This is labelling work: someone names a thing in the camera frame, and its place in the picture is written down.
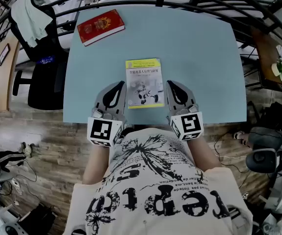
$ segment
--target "shirt sleeve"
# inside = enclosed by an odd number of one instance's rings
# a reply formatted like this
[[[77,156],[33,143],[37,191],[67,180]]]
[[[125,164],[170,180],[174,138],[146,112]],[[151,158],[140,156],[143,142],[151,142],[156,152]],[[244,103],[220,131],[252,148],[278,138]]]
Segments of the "shirt sleeve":
[[[86,212],[99,185],[100,183],[74,185],[67,225],[63,235],[71,235],[77,229],[85,231]]]
[[[233,234],[252,234],[253,215],[241,196],[231,170],[225,167],[216,167],[207,170],[205,176],[230,212]]]

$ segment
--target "forearm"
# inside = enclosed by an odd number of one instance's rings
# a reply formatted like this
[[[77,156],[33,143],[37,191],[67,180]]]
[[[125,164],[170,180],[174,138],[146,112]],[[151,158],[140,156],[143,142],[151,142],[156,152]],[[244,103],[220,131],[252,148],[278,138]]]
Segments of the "forearm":
[[[94,145],[85,168],[82,183],[93,185],[100,182],[108,168],[109,147]]]
[[[197,168],[206,171],[215,167],[221,167],[218,158],[212,152],[203,136],[191,139],[187,143]]]

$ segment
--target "light blue tabletop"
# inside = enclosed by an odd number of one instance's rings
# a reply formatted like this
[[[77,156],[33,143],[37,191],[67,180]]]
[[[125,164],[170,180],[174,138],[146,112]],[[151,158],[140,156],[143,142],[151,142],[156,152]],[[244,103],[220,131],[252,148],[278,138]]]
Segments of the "light blue tabletop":
[[[160,59],[164,85],[175,80],[192,90],[204,123],[246,121],[242,64],[229,23],[179,9],[116,6],[82,11],[77,24],[113,8],[125,30],[85,47],[75,29],[65,81],[64,122],[87,123],[98,92],[126,81],[125,61],[145,58]],[[126,106],[124,115],[129,124],[168,124],[168,111],[165,100],[164,108]]]

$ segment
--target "white t-shirt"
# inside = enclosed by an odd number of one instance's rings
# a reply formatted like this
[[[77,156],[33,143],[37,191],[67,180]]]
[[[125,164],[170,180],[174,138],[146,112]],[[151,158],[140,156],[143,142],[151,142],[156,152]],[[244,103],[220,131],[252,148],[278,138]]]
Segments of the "white t-shirt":
[[[173,132],[129,133],[110,154],[106,177],[76,184],[64,235],[250,235],[252,214],[232,172],[194,166]]]

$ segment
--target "red book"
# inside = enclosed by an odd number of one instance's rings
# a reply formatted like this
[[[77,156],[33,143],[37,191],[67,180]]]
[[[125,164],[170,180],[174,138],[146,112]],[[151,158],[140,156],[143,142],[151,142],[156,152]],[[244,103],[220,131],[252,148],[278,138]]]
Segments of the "red book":
[[[77,26],[81,41],[85,46],[123,29],[125,29],[125,23],[115,9]]]

